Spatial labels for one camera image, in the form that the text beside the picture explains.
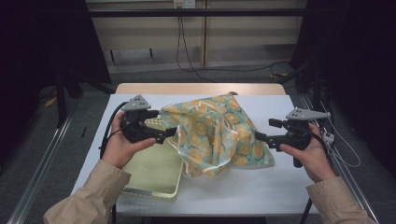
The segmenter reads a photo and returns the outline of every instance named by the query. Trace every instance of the white table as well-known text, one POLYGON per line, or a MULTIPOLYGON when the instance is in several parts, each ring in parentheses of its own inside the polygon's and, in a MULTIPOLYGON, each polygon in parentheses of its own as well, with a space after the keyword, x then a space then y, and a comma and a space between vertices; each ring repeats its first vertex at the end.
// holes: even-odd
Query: white table
MULTIPOLYGON (((200 99, 212 95, 143 94, 152 109, 165 105, 200 99)), ((83 164, 74 193, 82 187, 93 166, 99 160, 99 149, 108 120, 114 109, 135 94, 111 95, 106 111, 83 164)), ((284 129, 268 126, 268 119, 286 119, 293 109, 288 95, 237 95, 238 103, 247 112, 259 132, 284 134, 284 129)), ((292 157, 270 149, 276 165, 258 170, 231 169, 214 178, 182 177, 173 201, 142 200, 121 194, 117 212, 129 216, 281 216, 301 214, 308 194, 305 187, 313 184, 304 169, 295 168, 292 157)), ((311 213, 318 210, 313 205, 311 213)))

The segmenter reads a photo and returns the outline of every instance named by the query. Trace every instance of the floral cloth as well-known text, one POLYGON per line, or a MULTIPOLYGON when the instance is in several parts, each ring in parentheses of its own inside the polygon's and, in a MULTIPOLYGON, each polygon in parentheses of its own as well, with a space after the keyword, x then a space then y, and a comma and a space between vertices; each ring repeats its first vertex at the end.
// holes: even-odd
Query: floral cloth
POLYGON ((168 105, 161 110, 165 128, 177 126, 169 138, 185 164, 183 175, 215 176, 225 169, 270 167, 274 158, 256 140, 256 128, 231 94, 168 105))

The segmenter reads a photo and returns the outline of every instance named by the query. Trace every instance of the forearm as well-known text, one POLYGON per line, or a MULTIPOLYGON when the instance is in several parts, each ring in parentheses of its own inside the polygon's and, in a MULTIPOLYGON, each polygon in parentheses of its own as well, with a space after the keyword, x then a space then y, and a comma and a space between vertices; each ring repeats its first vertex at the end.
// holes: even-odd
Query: forearm
POLYGON ((356 204, 341 177, 334 177, 307 187, 323 223, 374 223, 356 204))
POLYGON ((107 223, 129 174, 99 161, 84 186, 70 197, 52 206, 44 215, 45 223, 107 223))

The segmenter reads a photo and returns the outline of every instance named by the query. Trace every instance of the yellow tray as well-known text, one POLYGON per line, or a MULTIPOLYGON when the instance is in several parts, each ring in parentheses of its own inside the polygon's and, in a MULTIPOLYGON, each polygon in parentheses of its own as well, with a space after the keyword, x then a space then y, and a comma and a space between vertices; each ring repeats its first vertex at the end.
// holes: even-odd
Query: yellow tray
MULTIPOLYGON (((163 129, 160 119, 147 119, 146 124, 163 129)), ((180 182, 182 159, 167 140, 134 154, 123 170, 132 175, 124 191, 138 195, 172 199, 180 182)))

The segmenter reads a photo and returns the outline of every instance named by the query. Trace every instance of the cloth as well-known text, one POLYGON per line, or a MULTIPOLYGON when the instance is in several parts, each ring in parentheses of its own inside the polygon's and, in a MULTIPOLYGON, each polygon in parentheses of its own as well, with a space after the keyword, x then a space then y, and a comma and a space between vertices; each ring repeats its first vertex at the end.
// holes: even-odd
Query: cloth
POLYGON ((111 207, 130 177, 100 160, 82 188, 47 211, 44 223, 107 223, 111 207))
POLYGON ((177 126, 176 137, 168 140, 184 161, 186 177, 275 163, 267 145, 256 140, 256 128, 231 94, 165 106, 161 120, 164 128, 177 126))
MULTIPOLYGON (((44 215, 44 222, 107 223, 110 209, 129 178, 128 173, 99 161, 84 187, 53 205, 44 215)), ((356 205, 341 177, 319 182, 307 190, 324 223, 374 223, 356 205)))
POLYGON ((307 190, 323 223, 375 223, 366 210, 358 207, 341 177, 318 182, 307 190))

